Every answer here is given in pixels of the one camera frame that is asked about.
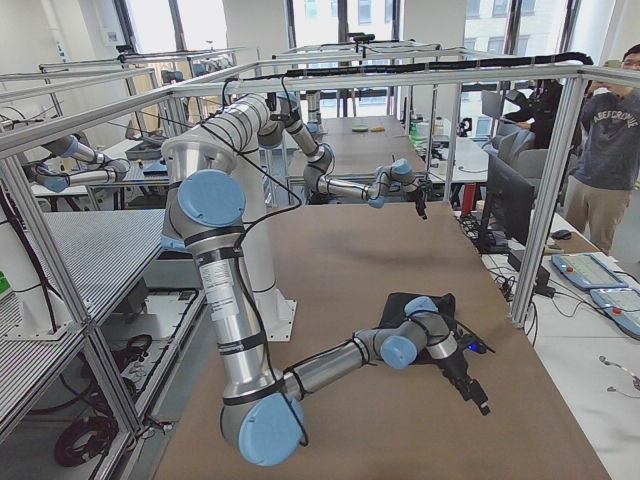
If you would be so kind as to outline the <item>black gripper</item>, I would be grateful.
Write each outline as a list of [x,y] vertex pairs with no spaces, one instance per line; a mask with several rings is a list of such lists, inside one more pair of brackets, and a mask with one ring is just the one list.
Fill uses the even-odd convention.
[[490,413],[488,396],[476,379],[468,375],[468,363],[464,357],[447,357],[443,360],[443,375],[459,388],[465,401],[472,400],[482,415]]
[[420,184],[415,189],[408,193],[408,200],[415,201],[415,208],[418,216],[426,220],[426,204],[424,201],[428,198],[429,186],[427,184]]

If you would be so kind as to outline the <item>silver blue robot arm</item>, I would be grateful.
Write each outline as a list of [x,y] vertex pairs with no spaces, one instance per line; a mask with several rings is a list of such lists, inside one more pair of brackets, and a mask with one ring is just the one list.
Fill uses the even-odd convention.
[[220,428],[242,457],[268,467],[308,442],[305,397],[375,361],[403,370],[432,363],[479,411],[490,412],[480,383],[468,374],[464,350],[487,346],[460,327],[453,303],[408,293],[388,296],[378,327],[354,332],[343,343],[284,371],[272,366],[266,328],[245,279],[241,242],[246,198],[231,173],[241,150],[226,158],[221,144],[174,138],[163,156],[177,189],[167,201],[163,242],[192,255],[215,322],[227,385]]
[[220,146],[238,156],[248,151],[248,144],[253,140],[263,149],[274,148],[281,143],[282,133],[287,132],[306,157],[303,179],[311,192],[357,198],[373,208],[380,208],[390,188],[397,184],[406,199],[414,204],[418,216],[427,217],[423,186],[404,158],[379,166],[375,180],[370,184],[330,176],[329,168],[335,162],[334,151],[330,145],[313,138],[288,96],[247,94],[200,123],[199,127]]

